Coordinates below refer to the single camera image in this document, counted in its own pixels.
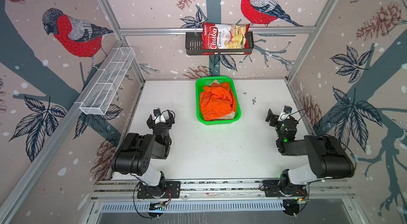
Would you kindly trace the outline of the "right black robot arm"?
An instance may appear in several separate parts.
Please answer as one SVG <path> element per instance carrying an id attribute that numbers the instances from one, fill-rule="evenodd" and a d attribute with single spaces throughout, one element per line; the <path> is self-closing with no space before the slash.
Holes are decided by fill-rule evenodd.
<path id="1" fill-rule="evenodd" d="M 286 169 L 278 180 L 264 180 L 262 190 L 267 197 L 308 197 L 307 187 L 323 179 L 351 178 L 356 165 L 342 148 L 340 141 L 330 135 L 305 135 L 296 140 L 299 121 L 291 115 L 292 108 L 285 106 L 276 115 L 268 110 L 266 122 L 277 133 L 276 146 L 283 156 L 307 156 L 308 162 L 294 169 Z"/>

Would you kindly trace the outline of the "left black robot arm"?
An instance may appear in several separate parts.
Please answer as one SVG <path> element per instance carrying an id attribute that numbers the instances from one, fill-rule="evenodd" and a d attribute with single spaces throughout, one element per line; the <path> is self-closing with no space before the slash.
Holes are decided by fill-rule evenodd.
<path id="1" fill-rule="evenodd" d="M 128 133 L 116 150 L 111 169 L 122 175 L 138 180 L 134 198 L 172 198 L 171 187 L 166 184 L 165 175 L 157 170 L 151 159 L 167 159 L 172 145 L 169 130 L 175 124 L 176 114 L 171 110 L 153 110 L 146 121 L 151 134 Z"/>

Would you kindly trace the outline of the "green plastic basket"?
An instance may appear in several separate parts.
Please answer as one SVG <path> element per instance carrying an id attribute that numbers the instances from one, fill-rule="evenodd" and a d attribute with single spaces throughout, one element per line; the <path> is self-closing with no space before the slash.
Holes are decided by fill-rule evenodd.
<path id="1" fill-rule="evenodd" d="M 197 118 L 205 125 L 236 122 L 241 117 L 234 82 L 226 76 L 203 77 L 196 81 Z"/>

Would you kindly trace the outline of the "red cassava chips bag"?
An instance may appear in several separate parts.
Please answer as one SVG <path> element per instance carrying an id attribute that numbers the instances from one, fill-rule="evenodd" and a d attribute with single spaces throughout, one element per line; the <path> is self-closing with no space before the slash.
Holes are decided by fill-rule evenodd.
<path id="1" fill-rule="evenodd" d="M 250 25 L 202 24 L 202 49 L 250 49 L 247 34 Z"/>

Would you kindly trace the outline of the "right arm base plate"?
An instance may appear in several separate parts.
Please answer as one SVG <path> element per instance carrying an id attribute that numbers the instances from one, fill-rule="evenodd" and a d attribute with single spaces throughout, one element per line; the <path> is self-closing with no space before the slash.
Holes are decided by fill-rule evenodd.
<path id="1" fill-rule="evenodd" d="M 261 188 L 267 198 L 308 197 L 308 191 L 306 186 L 294 185 L 291 184 L 290 182 L 283 184 L 280 180 L 263 180 Z"/>

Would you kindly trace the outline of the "black wall basket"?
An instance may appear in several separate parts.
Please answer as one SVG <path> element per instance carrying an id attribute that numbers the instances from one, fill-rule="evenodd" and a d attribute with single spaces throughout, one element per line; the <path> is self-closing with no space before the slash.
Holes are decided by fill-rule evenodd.
<path id="1" fill-rule="evenodd" d="M 203 49 L 202 32 L 187 32 L 185 37 L 185 50 L 189 56 L 199 55 L 250 55 L 254 50 L 253 33 L 247 34 L 247 44 L 244 49 Z"/>

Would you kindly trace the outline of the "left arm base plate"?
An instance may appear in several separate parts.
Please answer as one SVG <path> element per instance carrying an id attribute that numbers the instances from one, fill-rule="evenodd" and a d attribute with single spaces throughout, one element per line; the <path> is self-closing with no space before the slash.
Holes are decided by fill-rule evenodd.
<path id="1" fill-rule="evenodd" d="M 140 183 L 135 188 L 137 199 L 178 199 L 180 196 L 179 181 L 161 181 L 157 186 L 147 186 Z"/>

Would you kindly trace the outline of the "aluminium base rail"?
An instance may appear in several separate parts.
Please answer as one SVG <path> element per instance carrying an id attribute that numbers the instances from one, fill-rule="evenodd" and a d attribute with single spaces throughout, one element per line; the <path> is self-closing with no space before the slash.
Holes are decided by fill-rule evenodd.
<path id="1" fill-rule="evenodd" d="M 263 199 L 264 178 L 180 180 L 178 200 Z M 127 201 L 133 198 L 137 180 L 99 181 L 91 201 Z M 346 179 L 313 182 L 304 187 L 309 199 L 354 199 L 353 188 Z"/>

